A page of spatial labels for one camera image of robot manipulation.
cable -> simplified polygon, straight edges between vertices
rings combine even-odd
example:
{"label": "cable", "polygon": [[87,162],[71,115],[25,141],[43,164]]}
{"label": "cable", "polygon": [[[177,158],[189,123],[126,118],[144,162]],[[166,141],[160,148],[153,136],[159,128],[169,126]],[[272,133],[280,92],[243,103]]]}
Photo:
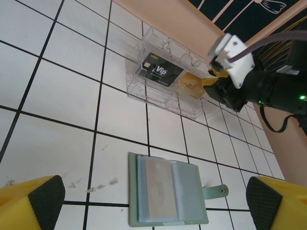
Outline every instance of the cable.
{"label": "cable", "polygon": [[264,113],[264,107],[263,106],[260,106],[260,114],[261,114],[261,117],[262,117],[264,123],[269,128],[269,130],[274,132],[274,133],[282,133],[282,132],[284,132],[286,130],[286,128],[287,128],[288,119],[290,117],[292,117],[292,116],[295,116],[295,115],[286,116],[286,118],[283,120],[283,126],[281,127],[281,129],[280,130],[275,130],[275,129],[272,128],[272,126],[270,125],[269,121],[267,120],[267,118],[265,116],[265,113]]}
{"label": "cable", "polygon": [[258,49],[261,46],[267,45],[272,42],[277,42],[281,40],[302,40],[307,41],[307,31],[306,30],[295,30],[295,31],[287,31],[281,32],[277,34],[272,34],[268,37],[265,37],[251,46],[247,47],[241,53],[235,55],[234,57],[230,58],[228,61],[230,63],[238,61],[242,57],[246,56],[247,54],[251,53],[252,51]]}

white tile floor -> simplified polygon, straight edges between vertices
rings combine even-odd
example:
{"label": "white tile floor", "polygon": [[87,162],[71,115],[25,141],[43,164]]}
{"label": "white tile floor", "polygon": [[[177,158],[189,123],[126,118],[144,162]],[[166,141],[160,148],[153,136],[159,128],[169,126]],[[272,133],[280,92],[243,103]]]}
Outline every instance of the white tile floor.
{"label": "white tile floor", "polygon": [[252,104],[210,100],[192,121],[129,99],[124,58],[147,29],[110,0],[0,2],[0,187],[58,174],[57,230],[130,229],[132,151],[196,164],[203,186],[230,190],[206,201],[208,225],[156,229],[255,229],[249,178],[284,178]]}

gray cable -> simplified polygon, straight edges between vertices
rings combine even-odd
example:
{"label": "gray cable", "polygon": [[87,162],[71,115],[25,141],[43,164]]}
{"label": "gray cable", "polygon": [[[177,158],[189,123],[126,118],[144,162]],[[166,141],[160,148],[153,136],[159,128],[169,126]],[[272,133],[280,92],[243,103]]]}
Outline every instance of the gray cable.
{"label": "gray cable", "polygon": [[265,37],[251,46],[247,47],[245,50],[243,50],[241,53],[235,55],[234,57],[230,58],[228,61],[230,63],[238,61],[242,57],[246,56],[247,54],[251,53],[252,51],[258,49],[261,46],[264,46],[266,44],[282,41],[282,40],[303,40],[307,41],[307,31],[306,30],[294,30],[294,31],[287,31],[287,32],[281,32],[277,34],[272,34],[268,37]]}

dirt stain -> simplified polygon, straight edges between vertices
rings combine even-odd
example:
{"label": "dirt stain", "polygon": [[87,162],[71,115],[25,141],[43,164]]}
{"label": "dirt stain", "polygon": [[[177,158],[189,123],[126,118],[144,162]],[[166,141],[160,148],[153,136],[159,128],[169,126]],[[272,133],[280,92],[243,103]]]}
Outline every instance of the dirt stain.
{"label": "dirt stain", "polygon": [[104,151],[107,147],[108,147],[108,145],[104,146],[104,148],[102,149],[102,151]]}
{"label": "dirt stain", "polygon": [[82,178],[75,183],[71,183],[71,185],[69,185],[68,188],[75,188],[76,184],[79,183],[81,180],[82,180]]}
{"label": "dirt stain", "polygon": [[68,186],[68,188],[75,188],[75,184],[71,183],[71,185]]}
{"label": "dirt stain", "polygon": [[5,187],[7,187],[7,186],[11,186],[11,185],[14,185],[14,184],[16,184],[16,181],[15,181],[15,180],[10,179],[10,180],[8,180],[8,181],[5,183]]}
{"label": "dirt stain", "polygon": [[117,177],[115,177],[110,183],[109,183],[109,185],[115,185],[115,184],[117,184],[118,183],[118,179],[117,179]]}
{"label": "dirt stain", "polygon": [[69,171],[67,173],[64,173],[61,177],[62,179],[65,179],[65,177],[69,174]]}
{"label": "dirt stain", "polygon": [[96,192],[96,189],[93,187],[93,188],[90,188],[88,190],[86,190],[87,193],[92,193],[92,192]]}
{"label": "dirt stain", "polygon": [[100,186],[97,186],[96,189],[102,189],[102,188],[104,188],[104,187],[105,187],[105,185],[102,184],[102,185],[100,185]]}

card in wallet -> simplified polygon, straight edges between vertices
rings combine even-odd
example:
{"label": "card in wallet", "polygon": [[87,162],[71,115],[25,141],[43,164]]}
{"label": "card in wallet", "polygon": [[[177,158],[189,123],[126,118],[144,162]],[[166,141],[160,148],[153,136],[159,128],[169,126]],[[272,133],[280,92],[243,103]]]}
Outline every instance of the card in wallet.
{"label": "card in wallet", "polygon": [[150,222],[176,221],[177,206],[170,161],[145,157],[145,171],[148,219]]}

